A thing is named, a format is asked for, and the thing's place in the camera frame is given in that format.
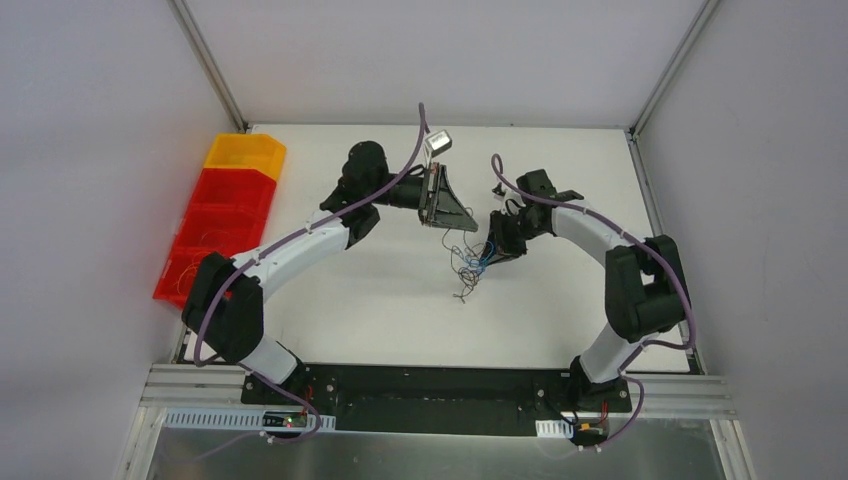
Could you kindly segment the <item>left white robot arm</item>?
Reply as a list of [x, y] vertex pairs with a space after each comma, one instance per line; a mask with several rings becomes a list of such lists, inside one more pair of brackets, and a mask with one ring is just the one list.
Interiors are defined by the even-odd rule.
[[279, 403], [297, 402], [305, 390], [302, 362], [266, 335], [264, 304], [307, 268], [364, 239], [379, 222], [381, 205], [412, 210], [433, 228], [479, 228], [452, 191], [444, 165], [392, 173], [383, 147], [361, 141], [349, 150], [335, 189], [306, 227], [233, 257], [211, 252], [201, 260], [182, 322], [219, 357], [267, 379], [266, 389]]

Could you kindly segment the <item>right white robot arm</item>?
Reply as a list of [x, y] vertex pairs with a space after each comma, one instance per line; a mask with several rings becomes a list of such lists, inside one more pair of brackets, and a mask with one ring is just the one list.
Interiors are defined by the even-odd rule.
[[687, 318], [690, 305], [674, 240], [639, 239], [595, 211], [573, 191], [557, 190], [543, 169], [498, 183], [484, 257], [509, 262], [544, 234], [571, 242], [604, 270], [606, 324], [569, 367], [566, 402], [583, 410], [610, 402], [623, 388], [622, 373], [648, 345]]

